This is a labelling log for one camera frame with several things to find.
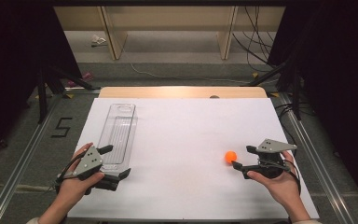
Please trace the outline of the beige wooden shelf unit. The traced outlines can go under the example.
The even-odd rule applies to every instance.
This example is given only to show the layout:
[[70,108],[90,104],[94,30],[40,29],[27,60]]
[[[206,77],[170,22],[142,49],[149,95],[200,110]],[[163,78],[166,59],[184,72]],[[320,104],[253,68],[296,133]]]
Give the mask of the beige wooden shelf unit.
[[55,7],[65,31],[103,31],[111,56],[120,58],[128,31],[211,31],[226,60],[236,32],[276,32],[284,7]]

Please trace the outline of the pink object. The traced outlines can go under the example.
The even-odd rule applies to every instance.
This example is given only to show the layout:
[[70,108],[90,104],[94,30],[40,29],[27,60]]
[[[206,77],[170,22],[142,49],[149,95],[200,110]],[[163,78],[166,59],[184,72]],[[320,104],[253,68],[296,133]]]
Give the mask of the pink object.
[[[85,74],[82,75],[82,78],[81,78],[80,80],[81,80],[81,81],[84,81],[84,82],[91,81],[91,80],[93,80],[93,75],[92,75],[92,73],[87,72],[87,73],[85,73]],[[78,86],[78,83],[76,83],[76,82],[74,82],[74,81],[72,81],[72,80],[69,80],[69,81],[67,82],[67,86],[68,86],[69,88],[74,88],[74,87],[77,87],[77,86]]]

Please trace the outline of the black metal stand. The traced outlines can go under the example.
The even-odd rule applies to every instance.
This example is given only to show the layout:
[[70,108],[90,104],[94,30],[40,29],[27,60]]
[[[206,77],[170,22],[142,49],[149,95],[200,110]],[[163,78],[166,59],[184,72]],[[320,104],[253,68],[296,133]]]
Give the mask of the black metal stand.
[[265,75],[256,78],[255,80],[251,81],[249,84],[246,84],[246,87],[255,87],[278,74],[280,74],[281,76],[278,79],[276,88],[278,91],[287,91],[289,88],[292,89],[293,111],[296,118],[298,120],[301,120],[299,114],[299,97],[300,97],[299,70],[295,65],[292,65],[289,61],[281,63],[277,67],[273,68],[271,71],[268,71]]
[[46,87],[49,87],[54,95],[64,96],[66,94],[66,89],[61,82],[62,78],[73,81],[75,84],[87,91],[97,91],[100,89],[100,87],[92,86],[81,77],[71,75],[61,68],[52,65],[43,66],[37,74],[39,123],[41,123],[48,115],[48,95]]

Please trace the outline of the person's left hand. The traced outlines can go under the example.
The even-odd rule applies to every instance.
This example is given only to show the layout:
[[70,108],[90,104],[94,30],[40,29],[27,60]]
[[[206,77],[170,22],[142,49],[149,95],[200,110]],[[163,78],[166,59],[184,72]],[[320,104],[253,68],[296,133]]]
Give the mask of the person's left hand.
[[103,173],[97,172],[85,180],[79,180],[78,178],[64,179],[53,204],[61,209],[72,208],[85,195],[87,189],[93,187],[103,177]]

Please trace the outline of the white crumpled item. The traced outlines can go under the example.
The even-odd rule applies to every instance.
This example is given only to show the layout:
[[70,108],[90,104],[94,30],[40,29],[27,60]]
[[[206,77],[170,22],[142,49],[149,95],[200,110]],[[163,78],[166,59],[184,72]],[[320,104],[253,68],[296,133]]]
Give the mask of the white crumpled item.
[[93,48],[106,46],[106,45],[107,45],[107,42],[103,37],[99,37],[97,35],[93,35],[91,37],[91,46]]

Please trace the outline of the clear plastic container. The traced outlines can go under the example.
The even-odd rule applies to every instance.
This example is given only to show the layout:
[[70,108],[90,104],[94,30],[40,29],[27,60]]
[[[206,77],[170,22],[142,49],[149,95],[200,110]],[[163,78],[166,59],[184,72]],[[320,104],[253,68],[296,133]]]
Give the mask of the clear plastic container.
[[98,147],[113,146],[102,155],[104,172],[118,175],[129,168],[137,120],[136,105],[110,105],[98,143]]

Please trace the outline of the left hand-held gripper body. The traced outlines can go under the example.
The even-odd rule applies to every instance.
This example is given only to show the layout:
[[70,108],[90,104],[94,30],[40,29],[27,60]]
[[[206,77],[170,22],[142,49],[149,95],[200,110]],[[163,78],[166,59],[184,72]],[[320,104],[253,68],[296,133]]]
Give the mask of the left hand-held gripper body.
[[[97,151],[98,148],[90,147],[81,157],[79,164],[73,171],[73,176],[80,180],[85,180],[100,171],[103,166],[103,158]],[[93,187],[96,189],[107,189],[115,191],[118,184],[110,183],[105,176]]]

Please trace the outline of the aluminium floor rail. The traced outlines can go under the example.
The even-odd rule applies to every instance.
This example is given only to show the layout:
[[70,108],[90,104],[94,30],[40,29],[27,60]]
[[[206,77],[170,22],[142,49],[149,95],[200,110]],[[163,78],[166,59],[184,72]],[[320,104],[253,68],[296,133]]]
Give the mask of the aluminium floor rail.
[[336,184],[334,183],[332,176],[328,173],[325,165],[323,164],[321,156],[318,154],[317,148],[313,144],[309,133],[300,118],[299,102],[295,101],[295,98],[282,92],[280,99],[283,104],[289,104],[292,106],[288,112],[289,119],[296,131],[296,135],[301,142],[301,146],[308,156],[310,164],[318,177],[319,183],[324,189],[324,195],[327,197],[334,210],[336,217],[340,224],[354,224],[354,219],[349,211],[349,207],[346,205],[344,198],[341,196]]
[[15,191],[20,183],[29,162],[31,161],[43,134],[48,126],[53,111],[61,100],[60,95],[54,95],[48,106],[46,115],[37,122],[33,128],[32,136],[27,142],[27,146],[21,151],[21,156],[16,161],[16,164],[10,168],[9,177],[7,181],[0,186],[0,220],[5,213]]

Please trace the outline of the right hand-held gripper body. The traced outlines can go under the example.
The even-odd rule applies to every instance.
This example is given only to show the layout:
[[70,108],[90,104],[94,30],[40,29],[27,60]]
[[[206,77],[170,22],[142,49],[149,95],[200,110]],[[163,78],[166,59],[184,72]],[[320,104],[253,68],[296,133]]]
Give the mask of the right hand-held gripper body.
[[266,138],[255,150],[259,157],[258,165],[261,167],[261,174],[272,179],[281,175],[283,171],[289,171],[281,153],[295,149],[297,149],[296,145]]

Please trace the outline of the person's right hand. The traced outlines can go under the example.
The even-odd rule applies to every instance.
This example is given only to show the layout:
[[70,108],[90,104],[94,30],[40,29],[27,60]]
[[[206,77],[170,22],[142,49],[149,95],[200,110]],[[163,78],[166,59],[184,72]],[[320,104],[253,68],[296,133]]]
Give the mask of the person's right hand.
[[249,171],[247,175],[254,181],[265,186],[272,198],[284,208],[298,208],[301,198],[296,180],[296,169],[292,155],[284,151],[282,153],[285,164],[290,168],[289,172],[283,172],[276,178],[269,179],[260,173]]

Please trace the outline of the dark curtain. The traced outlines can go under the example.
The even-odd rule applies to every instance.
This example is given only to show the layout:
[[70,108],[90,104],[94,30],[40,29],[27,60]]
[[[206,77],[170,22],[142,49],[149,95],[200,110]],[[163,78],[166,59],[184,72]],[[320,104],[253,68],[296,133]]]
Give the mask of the dark curtain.
[[37,0],[0,0],[0,141],[51,66],[81,72],[54,7]]
[[280,0],[285,11],[269,61],[296,68],[358,187],[358,0]]

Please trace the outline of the white table board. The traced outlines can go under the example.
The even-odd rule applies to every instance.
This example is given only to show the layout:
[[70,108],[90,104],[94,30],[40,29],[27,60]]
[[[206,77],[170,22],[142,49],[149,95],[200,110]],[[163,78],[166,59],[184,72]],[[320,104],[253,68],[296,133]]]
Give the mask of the white table board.
[[285,218],[266,188],[225,161],[242,164],[265,139],[284,141],[268,98],[135,99],[138,118],[130,175],[117,190],[95,189],[70,218],[112,221],[242,221]]

